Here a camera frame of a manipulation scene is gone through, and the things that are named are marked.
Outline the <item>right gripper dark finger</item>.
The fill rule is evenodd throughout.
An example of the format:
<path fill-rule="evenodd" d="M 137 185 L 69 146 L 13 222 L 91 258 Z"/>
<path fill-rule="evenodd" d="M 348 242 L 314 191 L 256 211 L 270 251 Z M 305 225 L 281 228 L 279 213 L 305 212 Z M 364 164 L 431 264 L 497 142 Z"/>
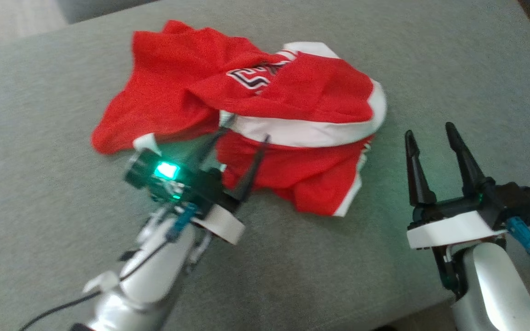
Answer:
<path fill-rule="evenodd" d="M 409 202 L 413 207 L 436 204 L 436 195 L 430 190 L 420 162 L 420 149 L 412 130 L 404 135 L 404 149 L 409 188 Z"/>
<path fill-rule="evenodd" d="M 482 194 L 487 187 L 495 186 L 495 180 L 482 172 L 465 141 L 452 122 L 445 124 L 450 148 L 455 152 L 462 178 L 463 197 Z"/>

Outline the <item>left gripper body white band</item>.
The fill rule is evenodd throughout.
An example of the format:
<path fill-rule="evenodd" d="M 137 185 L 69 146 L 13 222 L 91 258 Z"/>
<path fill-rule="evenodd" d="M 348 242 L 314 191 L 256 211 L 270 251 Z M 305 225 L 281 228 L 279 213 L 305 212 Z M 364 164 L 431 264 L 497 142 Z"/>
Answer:
<path fill-rule="evenodd" d="M 197 207 L 194 222 L 224 241 L 238 244 L 245 231 L 245 225 L 235 215 L 241 202 L 223 185 L 217 168 L 192 172 L 183 198 Z"/>

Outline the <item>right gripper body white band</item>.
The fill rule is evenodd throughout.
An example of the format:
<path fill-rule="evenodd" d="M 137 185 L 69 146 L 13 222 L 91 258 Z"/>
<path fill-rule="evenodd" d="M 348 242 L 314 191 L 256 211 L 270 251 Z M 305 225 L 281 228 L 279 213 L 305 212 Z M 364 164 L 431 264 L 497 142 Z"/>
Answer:
<path fill-rule="evenodd" d="M 456 198 L 414 208 L 407 239 L 411 249 L 427 249 L 495 237 L 507 230 L 492 230 L 480 216 L 478 198 Z"/>

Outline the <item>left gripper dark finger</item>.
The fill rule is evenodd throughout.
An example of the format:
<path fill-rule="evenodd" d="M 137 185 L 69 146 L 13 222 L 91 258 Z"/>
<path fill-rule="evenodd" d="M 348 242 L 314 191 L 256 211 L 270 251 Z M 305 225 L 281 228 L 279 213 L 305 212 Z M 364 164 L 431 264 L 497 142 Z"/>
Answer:
<path fill-rule="evenodd" d="M 271 136 L 267 134 L 263 141 L 260 142 L 259 148 L 255 153 L 252 163 L 248 170 L 243 174 L 243 176 L 237 182 L 237 201 L 238 203 L 244 203 L 248 196 L 253 190 L 253 184 L 257 177 L 259 166 L 262 162 L 262 159 L 265 155 L 265 151 L 269 145 L 269 140 Z"/>
<path fill-rule="evenodd" d="M 218 127 L 218 130 L 210 135 L 209 139 L 202 145 L 198 145 L 187 157 L 187 166 L 190 169 L 197 170 L 204 163 L 206 158 L 214 149 L 217 141 L 221 136 L 227 133 L 231 126 L 236 121 L 236 115 L 230 115 L 223 124 Z"/>

